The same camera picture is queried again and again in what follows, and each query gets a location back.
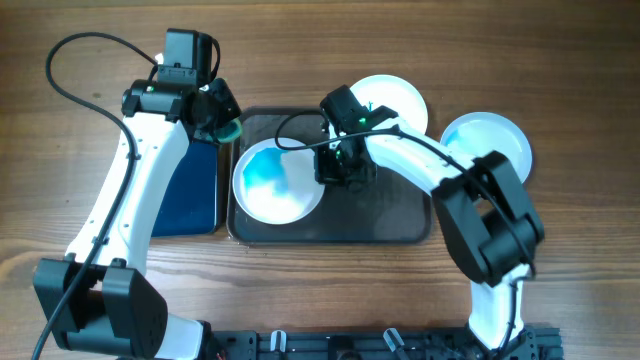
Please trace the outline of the green yellow sponge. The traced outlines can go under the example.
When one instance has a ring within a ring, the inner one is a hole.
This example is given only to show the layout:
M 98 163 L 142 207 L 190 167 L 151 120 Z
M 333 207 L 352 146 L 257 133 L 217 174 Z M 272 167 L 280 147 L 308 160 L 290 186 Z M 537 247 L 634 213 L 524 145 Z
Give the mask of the green yellow sponge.
M 238 118 L 235 118 L 224 126 L 215 130 L 214 135 L 218 143 L 232 143 L 238 139 L 243 133 L 242 123 Z

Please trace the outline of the white plate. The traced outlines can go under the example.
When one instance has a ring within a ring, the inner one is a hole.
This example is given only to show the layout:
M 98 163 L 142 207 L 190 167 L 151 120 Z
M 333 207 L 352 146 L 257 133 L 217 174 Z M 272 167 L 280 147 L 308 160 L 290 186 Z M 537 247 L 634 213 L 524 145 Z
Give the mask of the white plate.
M 524 183 L 533 166 L 533 151 L 523 131 L 504 116 L 472 112 L 460 116 L 444 130 L 440 143 L 482 157 L 492 151 L 505 155 Z
M 328 123 L 331 140 L 346 140 L 348 137 L 397 135 L 424 137 L 429 122 L 426 101 L 414 85 L 394 75 L 378 74 L 358 80 L 353 85 L 346 85 L 354 93 L 358 101 L 370 110 L 386 106 L 398 113 L 393 119 L 387 119 L 371 131 L 344 136 L 336 136 Z
M 262 140 L 240 156 L 231 185 L 236 203 L 251 218 L 285 225 L 309 215 L 325 186 L 315 179 L 314 151 L 290 139 Z

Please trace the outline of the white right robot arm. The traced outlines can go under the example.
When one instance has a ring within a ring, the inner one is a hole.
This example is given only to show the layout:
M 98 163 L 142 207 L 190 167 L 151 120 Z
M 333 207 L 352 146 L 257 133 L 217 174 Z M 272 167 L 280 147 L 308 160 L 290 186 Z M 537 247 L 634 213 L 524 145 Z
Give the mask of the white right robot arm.
M 535 251 L 544 227 L 507 157 L 451 150 L 401 118 L 354 133 L 326 120 L 333 156 L 355 141 L 374 164 L 388 168 L 428 194 L 450 257 L 471 282 L 468 326 L 492 355 L 505 356 L 523 330 L 522 286 L 537 271 Z

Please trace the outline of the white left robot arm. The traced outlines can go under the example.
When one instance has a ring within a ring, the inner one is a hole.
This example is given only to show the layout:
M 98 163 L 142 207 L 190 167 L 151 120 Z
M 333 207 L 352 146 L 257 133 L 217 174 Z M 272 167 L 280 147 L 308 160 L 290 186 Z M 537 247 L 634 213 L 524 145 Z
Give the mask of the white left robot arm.
M 117 120 L 120 144 L 87 222 L 60 260 L 43 258 L 33 285 L 47 338 L 64 350 L 130 359 L 202 359 L 208 324 L 170 314 L 146 279 L 163 198 L 192 142 L 222 140 L 240 107 L 227 83 L 136 81 Z

